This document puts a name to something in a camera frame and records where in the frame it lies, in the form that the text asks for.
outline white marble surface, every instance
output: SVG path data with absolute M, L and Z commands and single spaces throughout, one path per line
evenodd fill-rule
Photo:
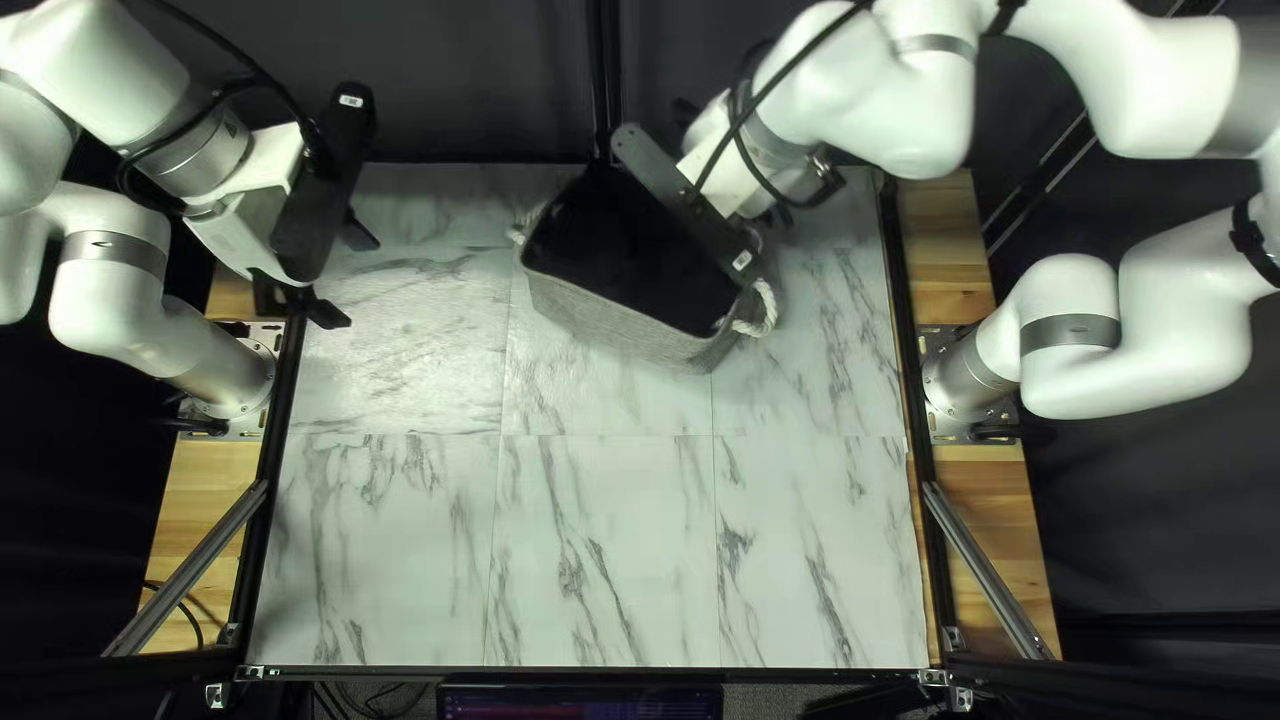
M 312 327 L 293 433 L 497 433 L 512 256 L 507 247 L 335 249 L 316 283 L 352 325 Z
M 724 665 L 928 665 L 904 457 L 900 438 L 718 438 Z
M 588 345 L 539 315 L 529 281 L 511 290 L 502 430 L 507 434 L 712 433 L 712 380 Z
M 705 437 L 507 437 L 486 665 L 718 665 Z
M 370 167 L 334 251 L 259 619 L 261 664 L 925 662 L 870 186 L 768 233 L 782 322 L 710 375 L 532 311 L 506 238 L 575 168 Z
M 577 165 L 374 163 L 352 197 L 385 246 L 511 247 L 507 229 L 577 177 Z
M 849 186 L 767 236 L 778 324 L 712 374 L 716 434 L 905 436 L 873 195 Z
M 497 437 L 291 437 L 250 657 L 480 665 L 497 450 Z

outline barcode sticker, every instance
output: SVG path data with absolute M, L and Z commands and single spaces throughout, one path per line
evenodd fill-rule
M 741 273 L 742 268 L 750 265 L 751 260 L 754 260 L 754 259 L 755 259 L 755 256 L 751 255 L 750 251 L 744 250 L 744 251 L 741 251 L 741 252 L 737 254 L 737 258 L 733 258 L 733 269 Z

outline black cable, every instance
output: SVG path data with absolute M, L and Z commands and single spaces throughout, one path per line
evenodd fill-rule
M 320 687 L 320 683 L 311 683 L 311 715 L 315 716 L 315 701 L 319 700 L 320 701 L 320 707 L 324 708 L 325 715 L 328 717 L 330 717 L 330 719 L 337 719 L 338 714 L 334 712 L 334 710 L 332 707 L 329 707 L 329 701 L 326 701 L 325 698 L 320 697 L 320 693 L 316 689 L 319 687 Z M 342 716 L 347 717 L 347 714 L 343 712 Z
M 160 698 L 160 706 L 156 707 L 156 714 L 152 716 L 152 720 L 165 720 L 169 717 L 169 714 L 173 712 L 173 701 L 177 697 L 177 691 L 165 691 L 164 697 Z
M 142 580 L 142 587 L 151 592 L 160 592 L 160 583 L 155 580 Z M 200 629 L 200 620 L 191 612 L 183 602 L 178 602 L 178 610 L 187 616 L 187 621 L 191 623 L 191 629 L 196 630 L 196 650 L 205 650 L 205 633 Z
M 178 199 L 156 200 L 137 192 L 132 182 L 132 173 L 134 168 L 137 167 L 138 163 L 146 160 L 148 156 L 154 155 L 161 147 L 169 145 L 174 140 L 195 129 L 197 126 L 200 126 L 200 123 L 205 122 L 205 119 L 209 118 L 209 115 L 218 111 L 218 109 L 221 108 L 223 104 L 230 100 L 232 97 L 243 95 L 251 90 L 257 90 L 260 87 L 264 86 L 253 78 L 238 78 L 228 82 L 227 85 L 214 91 L 212 102 L 206 105 L 201 111 L 196 113 L 189 120 L 183 123 L 178 129 L 156 140 L 155 142 L 151 142 L 138 149 L 137 152 L 133 152 L 128 158 L 120 160 L 120 165 L 115 169 L 115 187 L 120 191 L 120 195 L 128 197 L 129 200 L 137 202 L 138 205 L 142 205 L 148 210 L 155 210 L 157 213 L 174 214 L 180 211 L 186 204 Z
M 210 418 L 197 420 L 195 418 L 156 418 L 155 423 L 163 428 L 170 428 L 179 433 L 209 433 L 209 437 L 223 437 L 227 434 L 227 420 Z
M 407 702 L 403 707 L 397 708 L 396 711 L 388 712 L 384 710 L 379 710 L 378 707 L 374 707 L 372 701 L 380 697 L 385 697 L 403 688 L 406 684 L 407 683 L 390 683 L 388 687 L 381 688 L 380 691 L 378 691 L 376 693 L 365 700 L 364 710 L 361 710 L 361 707 L 356 705 L 355 698 L 351 697 L 351 694 L 347 692 L 347 688 L 342 683 L 335 683 L 334 685 L 338 688 L 338 697 L 342 698 L 343 703 L 347 707 L 358 712 L 362 717 L 369 717 L 369 720 L 394 720 L 396 717 L 406 715 L 410 710 L 413 710 L 417 706 L 417 702 L 422 700 L 422 696 L 426 694 L 428 689 L 426 683 L 424 683 L 421 689 L 419 689 L 419 693 L 413 696 L 413 700 Z
M 179 22 L 189 26 L 192 29 L 204 35 L 206 38 L 209 38 L 209 41 L 220 47 L 228 55 L 236 58 L 237 61 L 239 61 L 251 73 L 253 73 L 253 77 L 256 77 L 264 86 L 270 88 L 271 92 L 279 96 L 280 101 L 284 102 L 284 106 L 289 110 L 289 114 L 293 115 L 293 119 L 298 122 L 298 131 L 302 133 L 302 145 L 305 145 L 307 151 L 311 154 L 311 161 L 315 164 L 316 170 L 320 174 L 324 174 L 330 169 L 332 164 L 329 163 L 328 146 L 320 137 L 320 131 L 316 128 L 315 123 L 311 122 L 311 118 L 307 117 L 306 111 L 302 110 L 302 106 L 298 105 L 298 101 L 293 99 L 293 95 L 289 94 L 288 88 L 285 88 L 284 85 L 280 83 L 280 81 L 275 79 L 275 77 L 273 77 L 271 73 L 266 72 L 266 68 L 257 64 L 257 60 L 251 58 L 248 53 L 244 53 L 243 50 L 237 47 L 234 42 L 228 40 L 220 32 L 209 27 L 207 24 L 197 19 L 195 15 L 187 13 L 186 10 L 175 8 L 174 5 L 166 3 L 165 0 L 145 0 L 145 1 L 152 8 L 160 10 L 161 13 L 165 13 L 166 15 L 178 19 Z
M 329 685 L 326 685 L 325 683 L 317 683 L 316 687 L 319 687 L 320 691 L 329 698 L 329 702 L 333 703 L 332 708 L 328 706 L 328 703 L 325 705 L 325 710 L 332 716 L 334 717 L 340 716 L 342 720 L 351 720 L 351 715 L 347 715 L 347 711 L 342 708 L 342 703 L 338 702 L 338 698 L 333 697 L 333 691 L 329 689 Z
M 746 104 L 742 105 L 741 114 L 737 117 L 736 120 L 730 123 L 728 131 L 724 133 L 724 137 L 722 137 L 721 141 L 716 145 L 716 149 L 712 150 L 710 156 L 707 159 L 707 164 L 703 165 L 703 172 L 699 173 L 698 182 L 694 183 L 692 192 L 689 193 L 690 202 L 695 201 L 698 197 L 701 196 L 703 186 L 707 184 L 707 178 L 712 176 L 712 170 L 716 168 L 716 163 L 719 161 L 721 155 L 724 154 L 724 149 L 728 147 L 728 143 L 733 141 L 733 138 L 737 136 L 737 131 L 741 129 L 746 119 L 750 118 L 753 113 L 755 113 L 755 109 L 759 108 L 760 102 L 763 102 L 765 97 L 768 97 L 769 92 L 773 92 L 773 88 L 777 87 L 778 83 L 781 83 L 782 79 L 786 78 L 791 73 L 791 70 L 796 68 L 796 65 L 804 61 L 805 58 L 808 58 L 819 45 L 822 45 L 824 40 L 831 37 L 833 32 L 836 32 L 845 23 L 851 20 L 854 15 L 869 8 L 873 1 L 874 0 L 854 0 L 852 8 L 845 10 L 838 18 L 831 20 L 831 23 L 827 27 L 822 28 L 822 31 L 818 32 L 818 35 L 813 36 L 813 40 L 806 42 L 805 46 L 801 47 L 800 51 L 796 53 L 794 58 L 787 60 L 787 63 L 782 65 L 781 69 L 778 69 L 778 72 L 773 73 L 773 77 L 769 78 L 769 82 L 764 83 L 764 87 L 762 87 L 759 92 L 756 92 L 755 95 L 753 95 L 746 100 Z
M 737 95 L 737 87 L 735 86 L 730 88 L 728 97 L 726 99 L 726 106 L 728 109 L 728 119 L 731 124 L 737 122 L 737 110 L 735 109 L 737 108 L 737 101 L 739 101 L 739 95 Z M 760 172 L 760 168 L 755 164 L 755 160 L 751 159 L 751 154 L 746 151 L 746 142 L 742 141 L 741 128 L 733 131 L 733 145 L 737 146 L 737 154 L 740 158 L 742 158 L 742 164 L 746 165 L 746 170 L 751 173 L 753 178 L 755 178 L 756 184 L 763 187 L 765 192 L 773 196 L 773 200 L 776 200 L 780 205 L 785 205 L 787 208 L 797 208 L 801 210 L 817 208 L 818 205 L 826 202 L 827 199 L 831 197 L 832 192 L 837 187 L 844 184 L 840 183 L 840 184 L 826 186 L 823 187 L 823 190 L 819 190 L 818 192 L 813 193 L 812 197 L 806 197 L 805 200 L 794 200 L 787 195 L 785 195 L 781 190 L 778 190 L 777 186 L 769 182 L 769 178 L 764 177 L 764 173 Z

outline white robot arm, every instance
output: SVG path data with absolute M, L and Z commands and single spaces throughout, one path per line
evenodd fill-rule
M 851 6 L 805 10 L 760 63 L 751 94 Z M 879 0 L 846 18 L 742 126 L 759 172 L 782 191 L 812 188 L 820 142 L 899 177 L 954 170 L 969 145 L 978 36 L 997 10 L 997 0 Z M 1280 33 L 1220 17 L 1151 18 L 1123 0 L 1029 0 L 1006 32 L 1062 64 L 1107 150 L 1251 158 L 1263 192 L 1138 245 L 1119 279 L 1092 258 L 1041 261 L 975 332 L 927 364 L 931 404 L 978 421 L 1020 382 L 1033 413 L 1082 419 L 1230 384 L 1249 361 L 1248 307 L 1280 278 Z M 690 181 L 730 127 L 727 95 L 685 137 L 678 167 Z M 732 151 L 703 192 L 724 215 L 751 217 L 773 201 Z
M 0 18 L 0 324 L 31 309 L 45 243 L 63 238 L 49 324 L 233 418 L 268 398 L 268 364 L 164 296 L 169 219 L 60 182 L 83 127 L 186 204 L 183 222 L 232 269 L 287 284 L 269 234 L 301 167 L 289 123 L 251 133 L 114 0 L 47 0 Z

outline fabric basket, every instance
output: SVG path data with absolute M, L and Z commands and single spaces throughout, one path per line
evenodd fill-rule
M 666 214 L 630 176 L 596 165 L 512 238 L 538 313 L 626 355 L 710 373 L 740 336 L 773 328 L 777 304 L 763 279 L 732 284 Z

